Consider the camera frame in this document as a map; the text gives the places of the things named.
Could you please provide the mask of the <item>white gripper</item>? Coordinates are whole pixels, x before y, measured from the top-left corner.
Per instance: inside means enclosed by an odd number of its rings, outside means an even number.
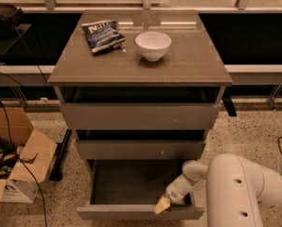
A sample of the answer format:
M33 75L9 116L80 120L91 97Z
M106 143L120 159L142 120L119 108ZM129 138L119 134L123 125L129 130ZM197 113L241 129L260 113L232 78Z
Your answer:
M153 213L161 214L170 207L170 203L185 205L185 196L195 188L195 185L196 182L181 174L167 186L165 196L162 196L153 207Z

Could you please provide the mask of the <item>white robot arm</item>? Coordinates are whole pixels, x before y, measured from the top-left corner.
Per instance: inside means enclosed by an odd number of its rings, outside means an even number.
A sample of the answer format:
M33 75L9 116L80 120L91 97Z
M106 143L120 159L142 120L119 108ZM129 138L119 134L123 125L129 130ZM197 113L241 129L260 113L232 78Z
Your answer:
M153 208L161 214L179 204L201 183L206 187L207 227L263 227L259 208L282 206L282 176L276 171L232 153L208 165L186 161Z

